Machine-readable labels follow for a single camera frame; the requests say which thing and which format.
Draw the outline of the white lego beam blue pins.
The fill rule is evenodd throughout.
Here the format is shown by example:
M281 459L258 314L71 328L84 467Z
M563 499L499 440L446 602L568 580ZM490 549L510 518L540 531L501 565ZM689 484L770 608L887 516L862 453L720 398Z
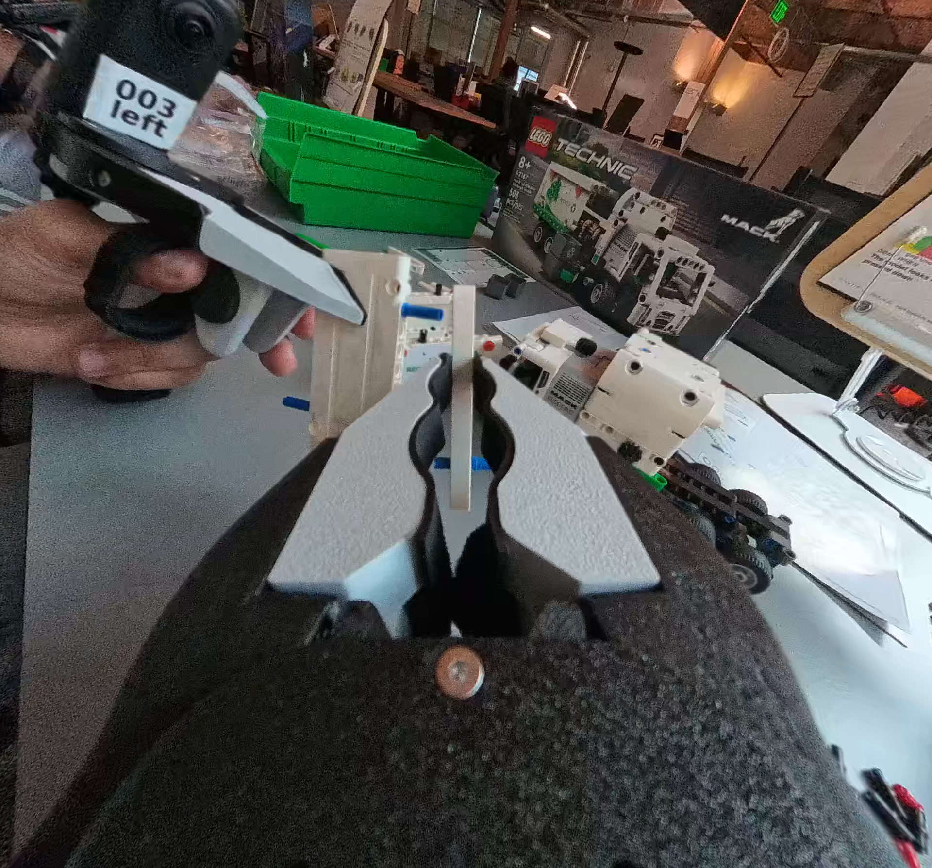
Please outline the white lego beam blue pins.
M450 508L472 509L475 287L456 284L451 299L451 390L449 402Z

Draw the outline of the person's left hand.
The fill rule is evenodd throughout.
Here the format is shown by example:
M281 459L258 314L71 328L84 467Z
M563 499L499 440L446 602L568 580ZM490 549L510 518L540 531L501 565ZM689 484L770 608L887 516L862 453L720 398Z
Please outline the person's left hand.
M192 384L215 361L190 334L133 341L87 307L84 283L95 256L121 228L63 199L2 217L2 369L155 391Z

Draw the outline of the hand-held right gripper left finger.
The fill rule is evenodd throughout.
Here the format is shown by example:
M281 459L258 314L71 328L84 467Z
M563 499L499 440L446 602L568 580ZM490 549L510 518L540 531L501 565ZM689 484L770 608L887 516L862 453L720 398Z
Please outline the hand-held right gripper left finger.
M273 589L370 603L392 637L426 627L416 604L451 576L431 474L451 384L442 354L342 432L272 566Z

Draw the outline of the lego set box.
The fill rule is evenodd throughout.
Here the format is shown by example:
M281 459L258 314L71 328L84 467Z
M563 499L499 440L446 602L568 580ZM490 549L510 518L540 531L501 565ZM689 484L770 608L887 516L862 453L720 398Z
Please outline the lego set box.
M705 358L827 217L537 106L493 248L623 334L648 329Z

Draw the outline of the white paper sheet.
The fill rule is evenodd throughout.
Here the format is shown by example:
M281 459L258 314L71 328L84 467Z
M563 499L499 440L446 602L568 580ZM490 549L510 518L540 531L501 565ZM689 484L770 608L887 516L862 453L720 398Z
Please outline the white paper sheet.
M725 489L757 494L790 520L795 565L904 647L913 644L902 522L870 492L753 401L727 388L721 425L682 446Z

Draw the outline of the wooden table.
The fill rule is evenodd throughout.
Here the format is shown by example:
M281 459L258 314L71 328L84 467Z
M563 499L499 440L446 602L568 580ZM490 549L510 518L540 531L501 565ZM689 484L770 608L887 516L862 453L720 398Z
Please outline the wooden table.
M396 98L413 105L415 108L435 115L464 121L487 131L495 131L498 126L482 116L474 114L457 105L443 101L426 92L419 84L390 72L377 71L374 86L379 91L394 95Z

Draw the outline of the green plastic bin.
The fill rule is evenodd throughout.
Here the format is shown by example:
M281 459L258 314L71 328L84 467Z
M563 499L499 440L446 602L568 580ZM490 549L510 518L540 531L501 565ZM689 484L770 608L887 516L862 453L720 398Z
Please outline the green plastic bin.
M497 173L435 136L259 93L259 165L303 223L470 238Z

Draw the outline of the white green lego truck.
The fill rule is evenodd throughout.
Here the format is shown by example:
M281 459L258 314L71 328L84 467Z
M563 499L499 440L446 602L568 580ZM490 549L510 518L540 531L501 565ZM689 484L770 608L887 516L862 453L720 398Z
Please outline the white green lego truck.
M557 318L531 330L499 365L621 460L677 507L751 594L795 560L790 520L773 516L745 489L725 489L717 472L683 459L699 429L721 425L717 370L640 329L616 351Z

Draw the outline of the wooden sign board on stand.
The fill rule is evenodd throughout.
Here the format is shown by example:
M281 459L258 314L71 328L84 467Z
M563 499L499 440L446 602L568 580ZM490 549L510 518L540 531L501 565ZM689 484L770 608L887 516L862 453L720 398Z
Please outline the wooden sign board on stand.
M800 296L866 346L838 399L771 394L763 406L930 533L931 168L825 248Z

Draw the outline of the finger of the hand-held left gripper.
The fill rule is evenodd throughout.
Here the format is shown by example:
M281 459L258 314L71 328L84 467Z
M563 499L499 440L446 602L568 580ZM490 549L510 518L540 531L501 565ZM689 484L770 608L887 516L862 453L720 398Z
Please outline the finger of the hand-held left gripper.
M212 268L195 297L197 327L292 327L310 307L353 326L365 306L323 251L244 205L197 192L198 247Z

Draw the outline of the group of small red lego pieces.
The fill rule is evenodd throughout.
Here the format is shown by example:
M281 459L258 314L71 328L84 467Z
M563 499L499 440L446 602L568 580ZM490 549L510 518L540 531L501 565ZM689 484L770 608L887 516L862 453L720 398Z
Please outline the group of small red lego pieces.
M885 828L906 866L921 867L930 852L926 809L902 784L889 782L878 768L860 772L862 801Z

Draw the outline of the white lego panel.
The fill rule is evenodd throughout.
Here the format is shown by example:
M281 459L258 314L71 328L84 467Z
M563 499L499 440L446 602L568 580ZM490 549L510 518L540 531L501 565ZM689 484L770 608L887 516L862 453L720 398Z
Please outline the white lego panel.
M311 447L337 438L394 389L400 350L402 303L425 283L425 263L391 248L386 253L331 249L340 270L365 306L353 326L315 313L309 384Z

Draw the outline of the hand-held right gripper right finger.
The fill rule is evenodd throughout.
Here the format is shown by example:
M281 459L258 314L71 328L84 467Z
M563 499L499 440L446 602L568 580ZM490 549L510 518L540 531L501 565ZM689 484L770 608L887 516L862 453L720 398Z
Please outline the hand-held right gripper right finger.
M600 458L612 452L497 364L473 376L492 480L460 557L460 629L589 636L591 601L661 586Z

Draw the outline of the sticker sheet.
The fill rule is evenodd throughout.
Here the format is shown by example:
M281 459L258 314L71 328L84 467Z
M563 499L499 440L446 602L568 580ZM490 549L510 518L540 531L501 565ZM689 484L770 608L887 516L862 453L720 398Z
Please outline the sticker sheet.
M526 282L530 277L494 254L489 248L414 249L413 255L432 265L454 284L485 287L492 276L517 276Z

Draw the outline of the white curved banner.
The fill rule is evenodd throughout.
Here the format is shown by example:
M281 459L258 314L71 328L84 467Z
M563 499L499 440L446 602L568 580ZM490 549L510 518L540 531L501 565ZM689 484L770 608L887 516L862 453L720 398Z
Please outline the white curved banner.
M394 0L356 0L340 37L324 103L361 116L388 36L386 14Z

